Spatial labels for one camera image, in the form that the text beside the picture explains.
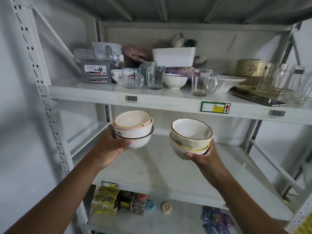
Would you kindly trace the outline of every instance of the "black phone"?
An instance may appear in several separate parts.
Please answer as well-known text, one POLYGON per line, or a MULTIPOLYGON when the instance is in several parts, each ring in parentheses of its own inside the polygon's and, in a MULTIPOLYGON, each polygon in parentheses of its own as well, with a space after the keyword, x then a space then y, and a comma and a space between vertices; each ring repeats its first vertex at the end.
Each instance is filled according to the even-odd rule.
POLYGON ((245 98, 248 100, 251 100, 253 102, 257 102, 260 104, 263 104, 265 106, 269 106, 269 107, 278 107, 278 106, 285 106, 286 103, 275 100, 275 99, 271 99, 271 98, 267 98, 267 97, 263 97, 257 94, 252 94, 246 91, 242 91, 242 90, 232 90, 230 91, 231 94, 241 97, 241 98, 245 98))

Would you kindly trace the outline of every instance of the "red arrow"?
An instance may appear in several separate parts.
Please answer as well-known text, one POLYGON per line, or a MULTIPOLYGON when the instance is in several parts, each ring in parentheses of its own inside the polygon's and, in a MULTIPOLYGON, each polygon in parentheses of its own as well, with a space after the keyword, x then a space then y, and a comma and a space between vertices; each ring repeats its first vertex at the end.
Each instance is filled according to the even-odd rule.
POLYGON ((229 111, 229 108, 230 108, 229 105, 226 105, 226 106, 225 106, 225 112, 226 112, 226 113, 229 111))

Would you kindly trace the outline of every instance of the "clear plastic bottle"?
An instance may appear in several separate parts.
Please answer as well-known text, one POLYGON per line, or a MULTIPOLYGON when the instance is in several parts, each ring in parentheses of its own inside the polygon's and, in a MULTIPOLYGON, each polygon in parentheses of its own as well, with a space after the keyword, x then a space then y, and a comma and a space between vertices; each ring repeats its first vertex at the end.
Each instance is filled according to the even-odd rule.
POLYGON ((120 61, 124 61, 123 55, 118 55, 113 51, 106 50, 92 50, 92 49, 84 49, 78 48, 74 50, 75 61, 113 61, 114 63, 118 63, 120 61))

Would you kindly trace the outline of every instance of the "person's left hand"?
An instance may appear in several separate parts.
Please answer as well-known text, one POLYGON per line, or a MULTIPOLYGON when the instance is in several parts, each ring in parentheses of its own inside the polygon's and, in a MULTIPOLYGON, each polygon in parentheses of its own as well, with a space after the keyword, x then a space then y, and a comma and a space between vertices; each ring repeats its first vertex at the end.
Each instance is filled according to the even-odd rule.
POLYGON ((85 156, 101 171, 131 144, 130 139, 115 139, 113 126, 109 125, 97 144, 85 156))

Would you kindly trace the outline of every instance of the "forearm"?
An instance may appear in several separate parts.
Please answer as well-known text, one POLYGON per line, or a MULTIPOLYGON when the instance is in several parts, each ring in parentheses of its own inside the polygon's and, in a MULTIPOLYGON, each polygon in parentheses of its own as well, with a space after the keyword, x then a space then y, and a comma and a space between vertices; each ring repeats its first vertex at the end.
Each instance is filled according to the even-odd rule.
POLYGON ((220 178, 217 190, 244 234, 287 234, 229 174, 220 178))
POLYGON ((86 157, 6 234, 64 233, 98 171, 86 157))

